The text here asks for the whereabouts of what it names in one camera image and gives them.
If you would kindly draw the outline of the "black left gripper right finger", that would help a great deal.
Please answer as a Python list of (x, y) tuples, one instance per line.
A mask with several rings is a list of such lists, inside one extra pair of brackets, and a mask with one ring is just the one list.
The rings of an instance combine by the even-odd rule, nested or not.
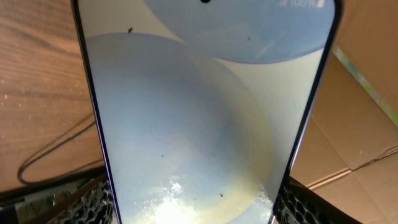
[(291, 177), (282, 182), (274, 216), (280, 224), (359, 224)]

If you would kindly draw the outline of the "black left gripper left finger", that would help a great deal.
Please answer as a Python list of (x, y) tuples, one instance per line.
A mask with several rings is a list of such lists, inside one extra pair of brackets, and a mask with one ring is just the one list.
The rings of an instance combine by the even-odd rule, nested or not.
[(111, 224), (114, 202), (105, 174), (89, 181), (67, 199), (30, 220), (33, 224)]

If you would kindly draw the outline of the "Samsung Galaxy smartphone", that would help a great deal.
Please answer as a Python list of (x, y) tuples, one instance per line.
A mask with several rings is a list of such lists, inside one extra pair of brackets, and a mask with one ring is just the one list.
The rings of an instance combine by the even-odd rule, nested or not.
[(76, 0), (119, 223), (271, 223), (338, 0)]

